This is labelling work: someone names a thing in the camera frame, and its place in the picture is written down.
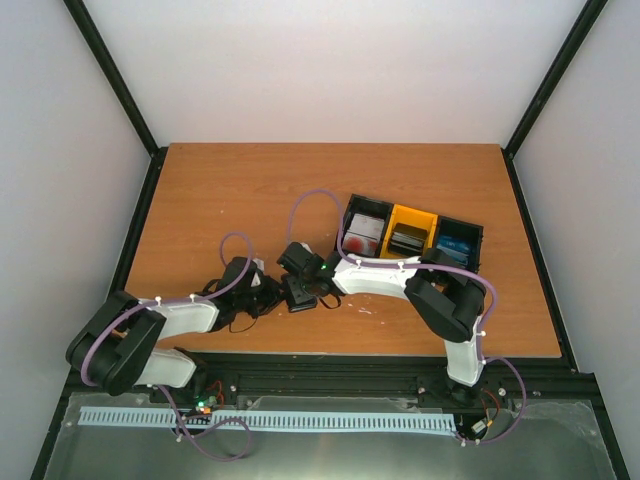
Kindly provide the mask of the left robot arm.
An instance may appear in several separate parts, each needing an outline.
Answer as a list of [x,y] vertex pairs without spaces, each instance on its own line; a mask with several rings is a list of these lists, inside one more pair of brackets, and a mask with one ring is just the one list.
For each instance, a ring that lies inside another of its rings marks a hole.
[[245,313],[257,319],[282,301],[279,283],[260,260],[235,257],[220,279],[186,299],[138,299],[112,293],[69,344],[65,358],[88,386],[118,396],[135,386],[164,385],[186,402],[201,400],[208,378],[196,360],[158,342],[190,333],[221,331]]

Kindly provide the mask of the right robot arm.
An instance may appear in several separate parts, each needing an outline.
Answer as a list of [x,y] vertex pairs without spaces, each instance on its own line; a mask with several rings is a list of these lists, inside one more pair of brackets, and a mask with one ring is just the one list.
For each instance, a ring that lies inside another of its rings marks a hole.
[[486,364],[483,324],[495,308],[497,291],[445,252],[429,248],[421,256],[377,259],[338,249],[322,258],[305,244],[292,242],[278,264],[303,292],[318,299],[371,294],[408,301],[444,341],[448,377],[467,387],[479,381]]

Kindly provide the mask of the black leather card holder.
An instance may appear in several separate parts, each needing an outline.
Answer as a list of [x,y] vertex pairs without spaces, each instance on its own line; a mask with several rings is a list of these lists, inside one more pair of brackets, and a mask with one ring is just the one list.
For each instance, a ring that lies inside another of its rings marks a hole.
[[317,298],[304,290],[297,277],[284,274],[281,277],[281,286],[289,313],[298,313],[317,307]]

